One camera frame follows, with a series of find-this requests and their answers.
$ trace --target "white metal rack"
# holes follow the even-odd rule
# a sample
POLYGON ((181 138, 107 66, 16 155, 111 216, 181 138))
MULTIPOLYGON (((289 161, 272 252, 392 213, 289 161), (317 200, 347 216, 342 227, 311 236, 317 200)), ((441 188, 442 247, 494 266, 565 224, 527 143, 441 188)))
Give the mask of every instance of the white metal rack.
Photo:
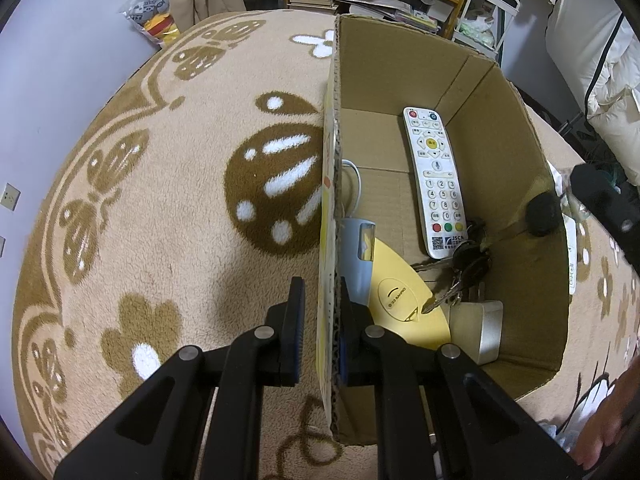
POLYGON ((513 19, 516 17, 516 14, 520 10, 520 1, 508 0, 513 2, 513 5, 510 5, 505 0, 485 0, 485 1, 488 1, 491 4, 494 4, 497 8, 504 10, 505 16, 508 16, 508 18, 505 19, 506 23, 504 25, 504 32, 499 38, 495 38, 496 41, 495 41, 494 48, 490 49, 487 46, 484 46, 483 44, 478 43, 477 41, 473 40, 468 36, 465 36, 464 34, 462 34, 462 32, 460 32, 460 24, 462 23, 462 18, 466 16, 466 12, 469 9, 471 0, 466 0, 465 8, 463 9, 462 14, 460 15, 460 18, 458 20, 458 23, 456 24, 456 28, 453 31, 453 40, 460 41, 461 43, 465 43, 471 48, 476 49, 478 52, 482 52, 485 56, 495 59, 495 55, 500 50, 500 46, 504 41, 504 37, 507 35, 507 31, 509 30, 509 27, 511 27, 511 23, 513 23, 513 19))

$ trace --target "human hand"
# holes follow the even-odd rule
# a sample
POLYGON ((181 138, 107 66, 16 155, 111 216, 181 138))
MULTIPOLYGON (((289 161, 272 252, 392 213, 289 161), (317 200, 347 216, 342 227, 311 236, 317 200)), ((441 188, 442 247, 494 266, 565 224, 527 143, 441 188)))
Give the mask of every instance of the human hand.
POLYGON ((625 428, 623 412, 640 388, 640 357, 634 358, 629 368, 616 381, 613 392, 602 401, 580 432, 571 457, 585 470, 596 465, 604 447, 617 444, 625 428))

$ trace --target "white cable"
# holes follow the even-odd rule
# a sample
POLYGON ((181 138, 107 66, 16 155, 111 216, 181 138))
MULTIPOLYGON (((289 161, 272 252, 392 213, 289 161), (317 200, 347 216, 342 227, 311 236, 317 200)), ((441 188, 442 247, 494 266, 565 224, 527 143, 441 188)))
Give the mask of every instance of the white cable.
POLYGON ((356 212, 356 210, 358 209, 358 204, 360 203, 360 195, 362 193, 362 179, 360 177, 360 171, 358 170, 358 167, 351 162, 350 160, 344 158, 342 160, 342 165, 343 166, 348 166, 349 168, 351 168, 353 171, 356 172, 356 177, 358 178, 358 194, 356 195, 356 200, 353 203, 353 207, 351 208, 351 210, 348 213, 345 213, 345 216, 347 218, 351 218, 351 216, 356 212))

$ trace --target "white wall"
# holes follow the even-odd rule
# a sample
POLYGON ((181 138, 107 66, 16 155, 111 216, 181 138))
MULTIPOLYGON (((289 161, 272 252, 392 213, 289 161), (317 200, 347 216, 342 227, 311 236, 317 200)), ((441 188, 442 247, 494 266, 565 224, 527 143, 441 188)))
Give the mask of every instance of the white wall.
POLYGON ((521 0, 520 12, 504 39, 502 71, 515 85, 560 121, 580 111, 566 82, 546 52, 547 0, 521 0))
POLYGON ((56 171, 118 88, 156 51, 117 13, 127 0, 22 0, 0 32, 0 415, 22 448, 11 361, 18 274, 56 171))

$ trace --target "plastic bag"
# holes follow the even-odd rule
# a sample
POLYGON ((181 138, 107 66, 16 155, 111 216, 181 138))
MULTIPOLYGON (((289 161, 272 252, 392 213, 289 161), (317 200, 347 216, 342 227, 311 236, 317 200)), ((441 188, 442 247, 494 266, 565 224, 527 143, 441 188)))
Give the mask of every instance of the plastic bag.
POLYGON ((152 43, 163 48, 180 36, 169 12, 169 0, 130 0, 120 12, 152 43))

